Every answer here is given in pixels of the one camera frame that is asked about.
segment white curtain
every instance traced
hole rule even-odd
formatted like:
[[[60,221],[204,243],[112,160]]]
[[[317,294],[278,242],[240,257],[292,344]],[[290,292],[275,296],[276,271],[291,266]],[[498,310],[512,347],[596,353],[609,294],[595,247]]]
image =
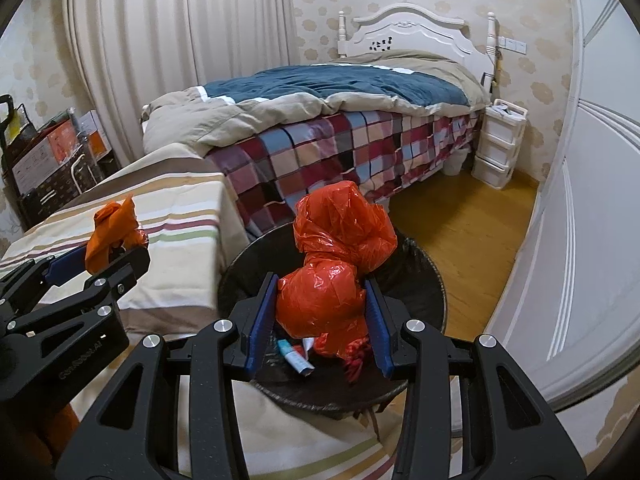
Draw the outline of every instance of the white curtain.
[[[298,62],[291,0],[63,0],[68,42],[116,156],[144,155],[143,105]]]

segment checkered blanket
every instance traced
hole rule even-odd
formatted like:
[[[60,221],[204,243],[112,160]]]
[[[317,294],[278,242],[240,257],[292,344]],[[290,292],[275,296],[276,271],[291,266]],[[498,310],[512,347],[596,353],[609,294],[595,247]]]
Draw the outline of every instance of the checkered blanket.
[[[353,180],[370,202],[391,197],[468,143],[478,116],[344,112],[276,126],[206,157],[236,190],[247,231],[260,236],[291,222],[303,196],[340,180]]]

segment floral wallpaper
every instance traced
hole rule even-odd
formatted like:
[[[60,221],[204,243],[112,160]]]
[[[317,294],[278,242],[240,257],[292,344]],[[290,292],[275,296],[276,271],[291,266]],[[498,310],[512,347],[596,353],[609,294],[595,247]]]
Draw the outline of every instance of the floral wallpaper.
[[[0,38],[0,94],[24,103],[36,128],[69,107],[93,108],[66,44],[62,0],[24,0]],[[0,182],[0,255],[22,235]]]
[[[335,59],[338,12],[367,16],[396,2],[411,2],[441,16],[462,18],[466,34],[481,52],[486,46],[486,16],[493,11],[498,34],[527,43],[527,55],[502,50],[495,97],[529,110],[530,122],[518,167],[537,180],[548,175],[562,130],[571,81],[573,30],[570,0],[293,0],[297,42],[303,62]]]

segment trash can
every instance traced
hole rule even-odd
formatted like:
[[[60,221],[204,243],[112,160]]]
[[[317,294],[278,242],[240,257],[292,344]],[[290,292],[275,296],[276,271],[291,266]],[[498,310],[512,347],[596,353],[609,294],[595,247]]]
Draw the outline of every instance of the trash can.
[[[462,170],[462,164],[464,164],[466,156],[471,152],[469,145],[462,146],[453,151],[449,155],[449,158],[442,163],[442,173],[447,176],[456,176],[460,174]]]
[[[372,275],[380,291],[401,300],[413,318],[444,331],[447,300],[440,274],[412,238],[398,230],[396,235],[398,247]],[[228,316],[238,301],[256,296],[267,272],[283,277],[303,263],[304,254],[296,249],[292,224],[264,234],[252,242],[222,276],[218,287],[220,315]],[[277,337],[286,337],[279,327],[276,333]],[[325,414],[359,412],[377,404],[386,405],[406,388],[405,381],[385,379],[373,359],[365,365],[358,381],[349,384],[341,359],[323,358],[313,352],[310,361],[316,370],[302,377],[277,351],[275,337],[267,348],[254,384],[279,404]]]

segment metal screw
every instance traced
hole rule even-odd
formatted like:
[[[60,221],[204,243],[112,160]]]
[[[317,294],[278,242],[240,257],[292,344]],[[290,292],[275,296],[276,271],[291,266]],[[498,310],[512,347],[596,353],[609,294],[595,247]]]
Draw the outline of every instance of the metal screw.
[[[487,348],[493,348],[497,344],[495,337],[490,334],[482,334],[478,338],[478,342]]]
[[[422,332],[424,330],[424,323],[419,319],[410,319],[406,322],[407,330],[411,332]]]
[[[155,346],[158,346],[159,343],[160,343],[160,336],[156,334],[148,335],[142,340],[142,344],[147,348],[153,348]]]
[[[219,319],[213,324],[213,330],[216,332],[229,332],[233,328],[233,323],[228,319]]]
[[[104,317],[111,313],[111,307],[109,305],[103,305],[98,309],[98,316]]]

